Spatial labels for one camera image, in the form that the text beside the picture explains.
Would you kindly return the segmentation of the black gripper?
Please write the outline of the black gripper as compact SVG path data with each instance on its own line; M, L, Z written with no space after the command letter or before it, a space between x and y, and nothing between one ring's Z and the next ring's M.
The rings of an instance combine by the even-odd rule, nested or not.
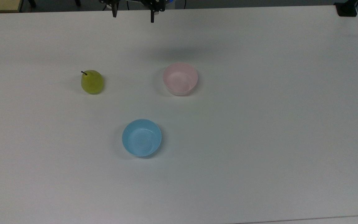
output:
M99 2L112 10L113 17L117 17L119 10L149 10L151 23L154 23L155 12L163 12L167 9L166 0L100 0Z

